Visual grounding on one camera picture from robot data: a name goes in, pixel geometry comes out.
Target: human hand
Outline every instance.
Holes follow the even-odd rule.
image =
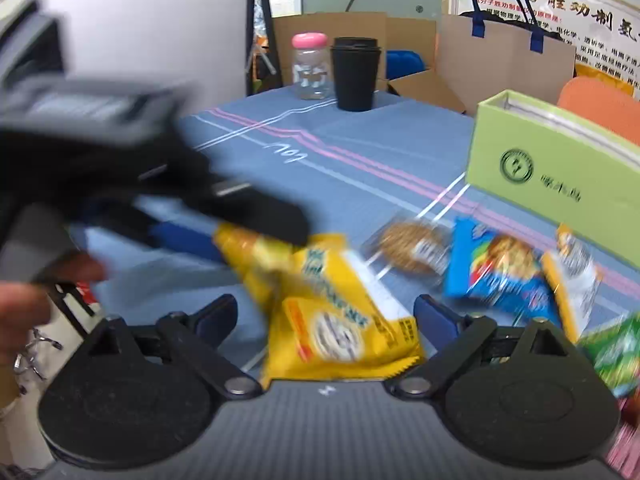
[[[86,253],[75,254],[50,270],[60,282],[100,282],[104,266]],[[29,330],[49,322],[49,298],[42,286],[0,282],[0,365],[12,364],[28,343]]]

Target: bag handle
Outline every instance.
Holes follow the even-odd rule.
[[[484,21],[482,20],[482,12],[480,11],[480,7],[478,5],[478,0],[471,0],[474,4],[474,16],[473,16],[473,29],[472,35],[476,38],[484,38]],[[520,8],[523,9],[522,2],[520,0],[516,0],[520,5]],[[544,41],[544,31],[538,25],[538,20],[536,20],[535,14],[533,12],[533,8],[531,7],[531,2],[529,0],[525,0],[527,3],[527,9],[531,15],[532,23],[527,22],[527,25],[531,27],[531,42],[529,48],[532,52],[537,52],[539,54],[543,53],[543,41]]]

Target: blue snack package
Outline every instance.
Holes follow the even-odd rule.
[[[483,300],[525,319],[545,317],[562,326],[541,257],[522,240],[473,218],[457,218],[445,293]]]

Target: glass jar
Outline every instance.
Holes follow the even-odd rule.
[[[327,37],[321,32],[296,34],[293,46],[293,86],[301,99],[324,99],[331,90]]]

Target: light green box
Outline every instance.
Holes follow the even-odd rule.
[[[609,130],[505,90],[478,106],[466,179],[640,267],[640,147]]]

